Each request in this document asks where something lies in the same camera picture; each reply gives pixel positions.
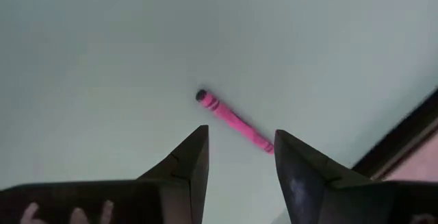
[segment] pink crayon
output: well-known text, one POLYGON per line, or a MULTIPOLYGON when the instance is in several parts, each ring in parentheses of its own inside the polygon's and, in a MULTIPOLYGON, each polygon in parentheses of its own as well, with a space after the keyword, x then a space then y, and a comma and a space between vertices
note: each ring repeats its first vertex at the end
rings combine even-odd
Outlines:
POLYGON ((196 94, 196 100, 204 106, 204 108, 212 111, 216 117, 227 122, 229 126, 240 132, 255 145, 269 154, 274 153, 274 145, 272 145, 268 139, 260 135, 255 128, 246 124, 241 118, 239 118, 239 116, 233 113, 233 111, 220 102, 219 99, 213 96, 210 92, 205 90, 198 91, 196 94))

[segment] light blue surface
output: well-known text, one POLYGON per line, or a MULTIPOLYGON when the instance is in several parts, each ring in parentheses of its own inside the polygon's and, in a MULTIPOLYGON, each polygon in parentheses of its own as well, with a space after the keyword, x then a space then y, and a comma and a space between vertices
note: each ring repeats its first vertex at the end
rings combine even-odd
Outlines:
POLYGON ((438 82, 438 0, 0 0, 0 187, 134 178, 210 125, 204 223, 270 223, 274 158, 200 108, 346 166, 438 82))

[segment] hand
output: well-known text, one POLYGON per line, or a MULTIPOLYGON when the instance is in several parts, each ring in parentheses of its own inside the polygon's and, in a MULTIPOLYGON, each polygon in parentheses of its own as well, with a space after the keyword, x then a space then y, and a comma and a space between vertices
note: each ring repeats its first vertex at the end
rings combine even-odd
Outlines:
MULTIPOLYGON (((38 211, 38 204, 31 203, 21 217, 20 224, 47 224, 40 219, 34 219, 35 213, 38 211)), ((106 201, 102 207, 102 215, 99 224, 110 224, 112 218, 112 210, 114 204, 111 201, 106 201)), ((70 216, 70 224, 89 224, 85 212, 81 208, 75 208, 70 216)))

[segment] crayon tip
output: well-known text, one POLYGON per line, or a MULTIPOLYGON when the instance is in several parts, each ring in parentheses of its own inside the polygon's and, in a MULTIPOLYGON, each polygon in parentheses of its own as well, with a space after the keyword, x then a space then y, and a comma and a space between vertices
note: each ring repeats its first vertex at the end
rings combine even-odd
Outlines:
POLYGON ((207 95, 207 91, 199 90, 198 93, 196 94, 196 100, 197 101, 202 101, 205 98, 206 95, 207 95))

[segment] white surface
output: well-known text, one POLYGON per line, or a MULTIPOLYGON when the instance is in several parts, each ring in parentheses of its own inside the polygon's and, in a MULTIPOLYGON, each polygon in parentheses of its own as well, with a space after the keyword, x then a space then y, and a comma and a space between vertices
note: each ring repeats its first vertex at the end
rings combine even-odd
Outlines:
POLYGON ((0 187, 130 179, 210 125, 204 223, 270 223, 274 158, 194 100, 351 166, 438 81, 437 0, 0 0, 0 187))

